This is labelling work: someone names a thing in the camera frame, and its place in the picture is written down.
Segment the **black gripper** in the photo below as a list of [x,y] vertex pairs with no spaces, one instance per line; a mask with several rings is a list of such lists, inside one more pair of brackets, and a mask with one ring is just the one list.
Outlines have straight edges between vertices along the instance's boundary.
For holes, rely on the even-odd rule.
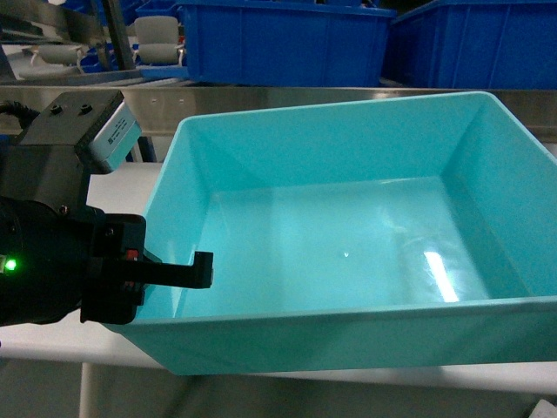
[[96,231],[87,266],[80,321],[131,323],[148,285],[207,289],[213,283],[213,253],[195,252],[191,265],[163,263],[144,249],[141,215],[107,214]]

